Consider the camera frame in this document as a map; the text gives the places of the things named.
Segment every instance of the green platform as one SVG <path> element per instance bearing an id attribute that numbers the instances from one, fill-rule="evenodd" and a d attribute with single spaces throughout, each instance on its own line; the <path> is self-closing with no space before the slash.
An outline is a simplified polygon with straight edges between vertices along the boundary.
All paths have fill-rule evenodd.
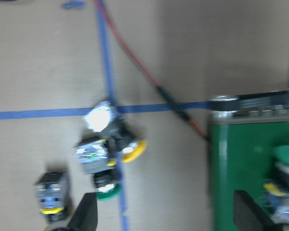
<path id="1" fill-rule="evenodd" d="M 246 190 L 263 205 L 263 182 L 271 176 L 273 149 L 289 145 L 289 122 L 213 123 L 211 140 L 214 231 L 236 231 L 233 192 Z"/>

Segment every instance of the green button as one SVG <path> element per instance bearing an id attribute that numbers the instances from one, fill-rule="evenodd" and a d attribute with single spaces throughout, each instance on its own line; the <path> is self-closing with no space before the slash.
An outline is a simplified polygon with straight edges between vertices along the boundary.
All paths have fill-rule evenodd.
<path id="1" fill-rule="evenodd" d="M 99 201 L 106 201 L 106 200 L 109 200 L 109 199 L 117 196 L 118 194 L 120 194 L 120 192 L 121 192 L 121 186 L 120 186 L 120 184 L 117 184 L 113 189 L 111 189 L 107 192 L 97 192 L 96 198 Z"/>
<path id="2" fill-rule="evenodd" d="M 289 145 L 283 145 L 274 149 L 276 159 L 289 166 Z"/>

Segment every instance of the black connector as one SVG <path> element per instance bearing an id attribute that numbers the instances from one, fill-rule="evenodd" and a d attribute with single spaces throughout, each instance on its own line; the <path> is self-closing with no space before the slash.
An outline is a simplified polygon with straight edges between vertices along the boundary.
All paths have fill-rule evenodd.
<path id="1" fill-rule="evenodd" d="M 191 120 L 191 117 L 189 116 L 189 114 L 187 114 L 184 111 L 184 109 L 180 106 L 180 104 L 178 102 L 176 102 L 174 97 L 169 92 L 167 92 L 167 90 L 165 88 L 163 88 L 162 86 L 157 86 L 156 89 L 159 92 L 159 94 L 163 97 L 163 99 L 169 104 L 170 108 L 181 119 L 183 119 L 185 122 L 188 122 L 189 120 Z"/>

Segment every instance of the blue tape line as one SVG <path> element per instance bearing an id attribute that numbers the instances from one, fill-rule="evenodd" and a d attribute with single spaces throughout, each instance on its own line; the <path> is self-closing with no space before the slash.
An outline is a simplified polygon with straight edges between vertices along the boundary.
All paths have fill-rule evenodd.
<path id="1" fill-rule="evenodd" d="M 117 159 L 116 169 L 118 171 L 119 184 L 121 185 L 121 189 L 122 189 L 119 195 L 121 227 L 123 231 L 129 231 L 130 230 L 129 217 L 125 214 L 128 206 L 127 206 L 127 201 L 126 201 L 124 177 L 122 175 L 121 155 L 119 153 L 116 153 L 116 159 Z"/>
<path id="2" fill-rule="evenodd" d="M 103 57 L 104 75 L 108 91 L 108 100 L 111 102 L 112 105 L 116 105 L 114 78 L 111 68 L 111 59 L 109 55 L 110 52 L 109 52 L 107 26 L 98 10 L 96 10 L 96 14 L 98 18 L 99 37 L 100 37 L 101 53 Z"/>
<path id="3" fill-rule="evenodd" d="M 185 110 L 192 109 L 209 109 L 208 102 L 182 103 Z M 84 116 L 92 110 L 92 107 L 85 108 L 62 108 L 62 109 L 46 109 L 46 110 L 30 110 L 30 111 L 9 111 L 0 112 L 0 120 L 3 119 L 28 119 L 28 118 L 47 118 L 47 117 L 63 117 L 63 116 Z M 148 104 L 148 105 L 132 105 L 119 106 L 118 111 L 122 114 L 146 113 L 146 112 L 164 112 L 170 111 L 168 104 Z"/>

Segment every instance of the yellow cap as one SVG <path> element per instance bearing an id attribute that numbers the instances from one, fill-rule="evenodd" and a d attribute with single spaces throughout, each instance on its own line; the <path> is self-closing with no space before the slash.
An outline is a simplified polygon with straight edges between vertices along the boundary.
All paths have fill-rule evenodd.
<path id="1" fill-rule="evenodd" d="M 108 164 L 107 164 L 108 167 L 113 167 L 113 166 L 115 166 L 115 165 L 116 165 L 116 160 L 111 160 L 111 161 L 109 161 Z"/>
<path id="2" fill-rule="evenodd" d="M 267 184 L 264 184 L 264 188 L 272 195 L 275 195 L 275 196 L 285 196 L 286 194 L 284 192 L 281 192 L 279 190 L 279 188 L 274 185 L 273 183 L 267 183 Z"/>
<path id="3" fill-rule="evenodd" d="M 131 162 L 135 159 L 137 159 L 146 149 L 147 142 L 146 141 L 139 141 L 138 146 L 129 154 L 126 154 L 122 157 L 123 163 Z"/>
<path id="4" fill-rule="evenodd" d="M 42 214 L 55 214 L 61 212 L 64 208 L 44 208 L 40 209 Z"/>

